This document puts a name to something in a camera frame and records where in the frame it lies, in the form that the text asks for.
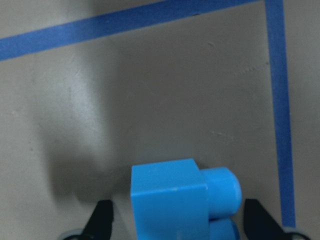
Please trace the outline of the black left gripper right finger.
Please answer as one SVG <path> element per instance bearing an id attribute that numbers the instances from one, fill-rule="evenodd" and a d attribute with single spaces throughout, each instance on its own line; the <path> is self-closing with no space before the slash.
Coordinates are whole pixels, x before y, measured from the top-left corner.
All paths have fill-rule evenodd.
<path id="1" fill-rule="evenodd" d="M 244 202 L 243 228 L 248 240 L 291 240 L 257 199 Z"/>

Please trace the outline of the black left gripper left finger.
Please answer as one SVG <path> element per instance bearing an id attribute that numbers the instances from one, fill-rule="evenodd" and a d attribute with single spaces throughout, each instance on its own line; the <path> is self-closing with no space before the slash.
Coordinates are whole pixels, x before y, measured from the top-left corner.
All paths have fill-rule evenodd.
<path id="1" fill-rule="evenodd" d="M 85 225 L 80 240 L 110 240 L 113 230 L 114 208 L 111 200 L 100 200 Z"/>

